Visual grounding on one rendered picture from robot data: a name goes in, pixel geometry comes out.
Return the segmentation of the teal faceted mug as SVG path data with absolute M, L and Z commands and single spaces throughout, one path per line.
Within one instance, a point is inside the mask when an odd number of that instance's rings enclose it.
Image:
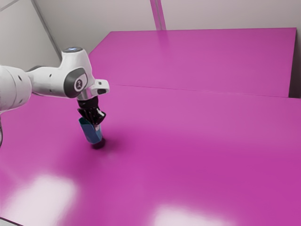
M 79 118 L 79 124 L 89 143 L 97 144 L 102 141 L 103 135 L 100 125 L 94 125 L 83 117 Z

